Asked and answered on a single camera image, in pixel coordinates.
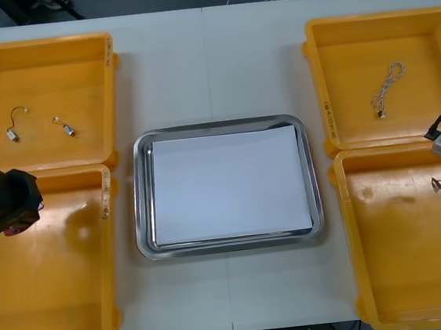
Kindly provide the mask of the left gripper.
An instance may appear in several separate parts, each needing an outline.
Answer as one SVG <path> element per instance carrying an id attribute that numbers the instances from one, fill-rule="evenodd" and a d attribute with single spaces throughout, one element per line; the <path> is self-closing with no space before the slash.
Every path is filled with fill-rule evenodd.
<path id="1" fill-rule="evenodd" d="M 6 176 L 10 182 L 14 207 L 9 214 L 5 236 L 23 233 L 40 220 L 43 196 L 37 186 L 37 178 L 29 172 L 11 169 Z"/>

